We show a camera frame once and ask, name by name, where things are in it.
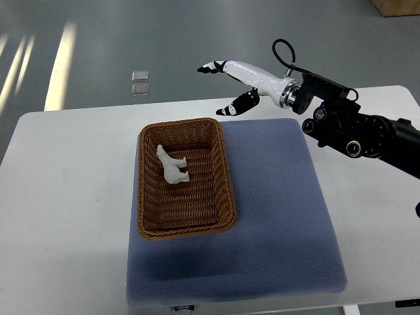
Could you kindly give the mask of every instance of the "gray floor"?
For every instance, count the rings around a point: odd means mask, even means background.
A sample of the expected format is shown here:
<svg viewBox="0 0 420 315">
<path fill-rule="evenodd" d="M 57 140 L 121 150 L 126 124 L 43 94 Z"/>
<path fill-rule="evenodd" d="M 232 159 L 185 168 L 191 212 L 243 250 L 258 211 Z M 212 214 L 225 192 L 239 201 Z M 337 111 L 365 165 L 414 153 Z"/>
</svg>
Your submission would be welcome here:
<svg viewBox="0 0 420 315">
<path fill-rule="evenodd" d="M 44 109 L 69 21 L 77 25 L 77 38 L 65 109 L 238 96 L 247 87 L 196 69 L 212 60 L 241 60 L 282 75 L 285 69 L 271 53 L 279 37 L 293 44 L 304 68 L 349 87 L 403 85 L 420 103 L 420 16 L 382 18 L 370 0 L 0 0 L 0 35 L 9 35 L 0 87 L 21 39 L 35 35 L 22 88 L 10 94 L 0 115 L 0 161 L 19 117 Z M 133 70 L 150 71 L 148 96 L 131 96 Z M 360 310 L 420 311 L 393 303 Z M 332 308 L 290 314 L 342 313 Z"/>
</svg>

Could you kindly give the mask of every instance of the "brown wicker basket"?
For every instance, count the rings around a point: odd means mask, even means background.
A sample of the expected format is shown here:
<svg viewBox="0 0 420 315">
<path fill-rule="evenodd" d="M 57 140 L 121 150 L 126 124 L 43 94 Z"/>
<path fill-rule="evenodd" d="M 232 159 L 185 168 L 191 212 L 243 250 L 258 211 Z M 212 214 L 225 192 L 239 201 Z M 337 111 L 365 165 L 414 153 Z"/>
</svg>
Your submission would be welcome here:
<svg viewBox="0 0 420 315">
<path fill-rule="evenodd" d="M 140 133 L 138 220 L 147 240 L 171 240 L 224 232 L 235 224 L 236 204 L 220 123 L 212 118 L 156 123 Z M 161 144 L 187 160 L 190 182 L 168 184 L 156 156 Z"/>
</svg>

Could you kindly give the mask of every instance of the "robotic arm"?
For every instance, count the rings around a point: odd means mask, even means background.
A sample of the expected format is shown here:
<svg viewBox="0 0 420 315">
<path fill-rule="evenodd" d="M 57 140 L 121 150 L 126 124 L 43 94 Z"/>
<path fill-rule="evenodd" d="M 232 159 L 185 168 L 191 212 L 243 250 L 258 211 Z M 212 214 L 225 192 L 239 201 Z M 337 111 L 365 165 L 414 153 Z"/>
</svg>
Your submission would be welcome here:
<svg viewBox="0 0 420 315">
<path fill-rule="evenodd" d="M 286 64 L 278 56 L 277 43 L 285 43 L 290 48 L 291 64 Z M 318 140 L 319 147 L 330 146 L 350 158 L 379 158 L 420 179 L 420 131 L 411 125 L 411 121 L 402 118 L 393 121 L 379 115 L 359 113 L 358 94 L 354 89 L 296 67 L 293 47 L 283 39 L 275 41 L 272 50 L 288 68 L 283 78 L 236 61 L 214 61 L 198 68 L 198 72 L 203 73 L 226 72 L 252 88 L 227 107 L 217 110 L 218 115 L 243 114 L 259 103 L 259 95 L 268 95 L 275 105 L 285 109 L 292 107 L 300 115 L 317 96 L 322 99 L 321 106 L 315 109 L 313 118 L 303 122 L 302 130 Z M 301 85 L 290 78 L 293 70 L 302 73 Z M 350 91 L 356 93 L 356 99 L 347 98 Z"/>
</svg>

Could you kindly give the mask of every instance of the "blue mat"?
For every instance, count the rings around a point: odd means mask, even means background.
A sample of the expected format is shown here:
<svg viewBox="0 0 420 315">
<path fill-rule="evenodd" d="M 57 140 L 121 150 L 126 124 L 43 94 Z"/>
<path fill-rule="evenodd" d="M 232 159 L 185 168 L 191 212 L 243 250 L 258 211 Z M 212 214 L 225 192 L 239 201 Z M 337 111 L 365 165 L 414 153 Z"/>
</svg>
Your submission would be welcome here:
<svg viewBox="0 0 420 315">
<path fill-rule="evenodd" d="M 337 239 L 297 121 L 228 121 L 222 128 L 238 209 L 225 233 L 141 238 L 136 157 L 128 303 L 194 305 L 344 290 Z"/>
</svg>

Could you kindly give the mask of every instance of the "white toy dog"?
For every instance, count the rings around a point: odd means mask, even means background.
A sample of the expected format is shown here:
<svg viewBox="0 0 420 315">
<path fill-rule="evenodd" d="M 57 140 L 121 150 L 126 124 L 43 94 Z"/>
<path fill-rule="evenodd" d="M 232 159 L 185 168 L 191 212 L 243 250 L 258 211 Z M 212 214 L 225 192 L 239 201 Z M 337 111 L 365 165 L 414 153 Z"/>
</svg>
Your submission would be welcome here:
<svg viewBox="0 0 420 315">
<path fill-rule="evenodd" d="M 179 168 L 186 167 L 186 158 L 183 159 L 173 159 L 167 155 L 165 150 L 159 144 L 157 146 L 156 155 L 162 162 L 164 169 L 165 180 L 169 184 L 178 184 L 179 182 L 189 182 L 190 175 L 188 172 L 181 173 Z"/>
</svg>

